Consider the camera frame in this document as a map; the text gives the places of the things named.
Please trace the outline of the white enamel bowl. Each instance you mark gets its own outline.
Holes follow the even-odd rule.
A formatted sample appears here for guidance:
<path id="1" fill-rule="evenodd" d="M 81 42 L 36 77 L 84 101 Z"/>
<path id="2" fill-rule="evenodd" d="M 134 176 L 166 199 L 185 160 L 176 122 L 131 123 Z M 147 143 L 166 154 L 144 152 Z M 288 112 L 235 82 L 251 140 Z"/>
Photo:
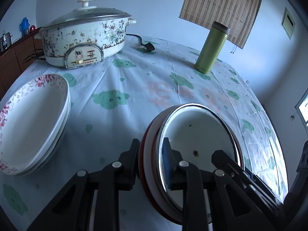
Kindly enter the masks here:
<path id="1" fill-rule="evenodd" d="M 171 149 L 180 152 L 183 160 L 203 171 L 216 170 L 211 162 L 216 150 L 223 150 L 238 166 L 245 168 L 242 150 L 234 132 L 214 111 L 197 103 L 169 108 L 158 132 L 157 166 L 162 192 L 176 210 L 182 210 L 183 191 L 171 191 L 168 187 L 168 172 L 163 164 L 164 138 L 168 138 Z"/>

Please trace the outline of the red plastic bowl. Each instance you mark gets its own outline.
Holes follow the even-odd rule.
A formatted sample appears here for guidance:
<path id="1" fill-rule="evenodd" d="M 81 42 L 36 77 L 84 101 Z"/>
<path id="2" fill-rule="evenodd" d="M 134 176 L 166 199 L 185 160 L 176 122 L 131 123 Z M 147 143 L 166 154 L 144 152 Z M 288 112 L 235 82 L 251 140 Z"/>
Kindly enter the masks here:
<path id="1" fill-rule="evenodd" d="M 156 144 L 159 129 L 162 125 L 163 119 L 167 116 L 167 110 L 168 109 L 161 112 L 150 123 L 143 136 L 139 155 L 139 172 L 142 186 L 154 208 L 163 217 L 173 223 L 182 225 L 183 211 L 176 210 L 167 202 L 166 195 L 162 192 L 161 181 L 158 177 Z"/>

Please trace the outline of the white pink-flower plate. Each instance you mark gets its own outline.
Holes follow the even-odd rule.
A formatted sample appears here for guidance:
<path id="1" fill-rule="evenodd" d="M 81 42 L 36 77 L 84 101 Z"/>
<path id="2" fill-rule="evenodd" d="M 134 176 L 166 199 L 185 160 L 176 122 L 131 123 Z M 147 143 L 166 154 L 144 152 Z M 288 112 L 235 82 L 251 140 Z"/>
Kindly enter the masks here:
<path id="1" fill-rule="evenodd" d="M 68 81 L 45 74 L 20 87 L 1 109 L 1 172 L 31 169 L 51 147 L 69 105 Z"/>

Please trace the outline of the white red-flower plate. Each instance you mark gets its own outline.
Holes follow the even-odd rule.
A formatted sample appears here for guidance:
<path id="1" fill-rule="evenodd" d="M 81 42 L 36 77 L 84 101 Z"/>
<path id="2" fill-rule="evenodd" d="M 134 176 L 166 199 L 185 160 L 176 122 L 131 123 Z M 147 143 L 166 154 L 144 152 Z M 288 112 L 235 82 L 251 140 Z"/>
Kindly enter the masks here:
<path id="1" fill-rule="evenodd" d="M 18 174 L 17 176 L 22 176 L 22 177 L 28 176 L 28 175 L 36 172 L 36 171 L 39 171 L 49 162 L 49 160 L 52 158 L 52 156 L 55 154 L 55 152 L 59 148 L 60 143 L 61 143 L 61 141 L 64 137 L 66 125 L 67 125 L 67 122 L 68 122 L 68 118 L 70 116 L 70 109 L 71 109 L 71 99 L 70 99 L 70 95 L 69 95 L 68 106 L 67 106 L 67 110 L 66 110 L 64 120 L 63 120 L 62 125 L 59 129 L 58 134 L 56 135 L 55 140 L 53 141 L 53 143 L 49 147 L 48 151 L 45 153 L 45 155 L 43 155 L 43 157 L 32 168 L 27 169 L 26 171 Z"/>

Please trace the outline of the white cloud-print tablecloth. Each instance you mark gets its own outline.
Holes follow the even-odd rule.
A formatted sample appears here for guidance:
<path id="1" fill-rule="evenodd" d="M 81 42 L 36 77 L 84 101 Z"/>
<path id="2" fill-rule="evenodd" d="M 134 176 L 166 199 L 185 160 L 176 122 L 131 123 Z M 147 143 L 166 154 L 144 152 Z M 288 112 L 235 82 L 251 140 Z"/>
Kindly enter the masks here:
<path id="1" fill-rule="evenodd" d="M 146 53 L 138 39 L 102 63 L 65 69 L 38 60 L 10 86 L 6 103 L 26 82 L 60 74 L 69 83 L 71 113 L 63 141 L 44 168 L 29 176 L 1 174 L 1 207 L 18 230 L 26 230 L 55 194 L 80 169 L 95 172 L 141 139 L 163 110 L 199 103 L 235 133 L 245 166 L 283 200 L 288 193 L 285 161 L 273 125 L 257 96 L 229 64 L 218 60 L 209 74 L 194 64 L 198 51 L 161 39 Z"/>

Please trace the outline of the green thermos bottle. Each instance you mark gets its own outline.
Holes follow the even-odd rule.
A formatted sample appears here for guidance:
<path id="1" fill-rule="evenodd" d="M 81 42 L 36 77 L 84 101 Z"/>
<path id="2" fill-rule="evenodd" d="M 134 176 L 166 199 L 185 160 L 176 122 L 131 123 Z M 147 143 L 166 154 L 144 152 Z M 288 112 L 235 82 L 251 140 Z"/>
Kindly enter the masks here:
<path id="1" fill-rule="evenodd" d="M 203 74 L 208 74 L 227 40 L 230 29 L 214 21 L 207 36 L 204 46 L 195 63 L 195 69 Z"/>

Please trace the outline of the bamboo window blind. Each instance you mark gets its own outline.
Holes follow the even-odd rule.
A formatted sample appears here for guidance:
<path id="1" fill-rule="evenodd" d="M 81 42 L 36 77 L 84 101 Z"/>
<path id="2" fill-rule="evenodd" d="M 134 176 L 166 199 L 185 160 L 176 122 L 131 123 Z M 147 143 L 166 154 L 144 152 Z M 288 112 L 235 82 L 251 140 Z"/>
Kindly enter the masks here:
<path id="1" fill-rule="evenodd" d="M 262 0 L 184 0 L 180 19 L 210 29 L 214 21 L 230 29 L 228 40 L 244 48 Z"/>

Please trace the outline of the brown wooden sideboard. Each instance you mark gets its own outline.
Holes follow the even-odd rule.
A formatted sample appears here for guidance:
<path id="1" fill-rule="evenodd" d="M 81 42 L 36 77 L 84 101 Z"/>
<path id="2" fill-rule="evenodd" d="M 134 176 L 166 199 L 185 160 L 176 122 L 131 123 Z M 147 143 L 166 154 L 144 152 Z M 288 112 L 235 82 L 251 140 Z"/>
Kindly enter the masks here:
<path id="1" fill-rule="evenodd" d="M 1 99 L 15 80 L 35 61 L 34 56 L 43 53 L 42 41 L 36 39 L 40 28 L 30 32 L 1 53 Z"/>

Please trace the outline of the white floral electric pot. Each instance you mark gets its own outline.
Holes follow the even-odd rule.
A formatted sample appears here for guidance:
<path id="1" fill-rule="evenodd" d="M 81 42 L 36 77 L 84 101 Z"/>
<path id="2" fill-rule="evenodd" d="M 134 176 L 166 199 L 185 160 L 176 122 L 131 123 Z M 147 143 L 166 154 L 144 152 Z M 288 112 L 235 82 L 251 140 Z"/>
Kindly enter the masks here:
<path id="1" fill-rule="evenodd" d="M 124 48 L 127 27 L 136 20 L 115 8 L 90 6 L 91 1 L 79 0 L 81 7 L 46 24 L 35 35 L 50 65 L 85 67 Z"/>

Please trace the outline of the steel pot on sideboard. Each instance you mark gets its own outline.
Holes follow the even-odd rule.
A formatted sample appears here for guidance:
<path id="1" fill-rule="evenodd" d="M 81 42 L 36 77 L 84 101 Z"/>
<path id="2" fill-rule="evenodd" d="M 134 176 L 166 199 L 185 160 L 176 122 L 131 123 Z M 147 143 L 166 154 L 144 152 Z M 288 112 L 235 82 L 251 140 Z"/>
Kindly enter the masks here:
<path id="1" fill-rule="evenodd" d="M 11 46 L 11 44 L 12 44 L 11 37 L 12 36 L 11 36 L 10 32 L 3 33 L 2 36 L 0 37 L 1 53 L 6 51 Z"/>

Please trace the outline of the small red object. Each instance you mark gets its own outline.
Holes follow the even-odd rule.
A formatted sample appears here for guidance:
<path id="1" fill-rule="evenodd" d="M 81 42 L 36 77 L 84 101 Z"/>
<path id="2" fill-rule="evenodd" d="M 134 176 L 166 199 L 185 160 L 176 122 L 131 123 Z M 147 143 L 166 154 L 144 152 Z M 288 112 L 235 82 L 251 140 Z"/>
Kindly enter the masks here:
<path id="1" fill-rule="evenodd" d="M 31 25 L 29 28 L 29 32 L 34 32 L 36 30 L 35 25 Z"/>

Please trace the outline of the blue kettle on sideboard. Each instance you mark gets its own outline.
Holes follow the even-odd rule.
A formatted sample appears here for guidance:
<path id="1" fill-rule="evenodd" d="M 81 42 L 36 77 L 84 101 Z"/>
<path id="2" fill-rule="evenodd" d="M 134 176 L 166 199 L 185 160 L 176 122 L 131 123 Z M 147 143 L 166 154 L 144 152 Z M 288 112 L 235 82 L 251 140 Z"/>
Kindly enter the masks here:
<path id="1" fill-rule="evenodd" d="M 19 25 L 19 30 L 21 32 L 22 37 L 29 34 L 29 21 L 27 17 L 24 17 L 21 24 Z"/>

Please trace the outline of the white wall panel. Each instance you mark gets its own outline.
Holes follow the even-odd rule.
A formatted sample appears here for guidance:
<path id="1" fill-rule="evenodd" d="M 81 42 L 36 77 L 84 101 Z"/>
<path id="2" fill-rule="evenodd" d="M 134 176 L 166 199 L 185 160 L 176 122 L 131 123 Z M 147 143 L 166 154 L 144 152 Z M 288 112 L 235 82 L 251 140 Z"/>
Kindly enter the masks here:
<path id="1" fill-rule="evenodd" d="M 293 33 L 294 33 L 294 29 L 295 29 L 295 21 L 286 7 L 285 7 L 281 25 L 284 28 L 288 38 L 291 40 Z"/>

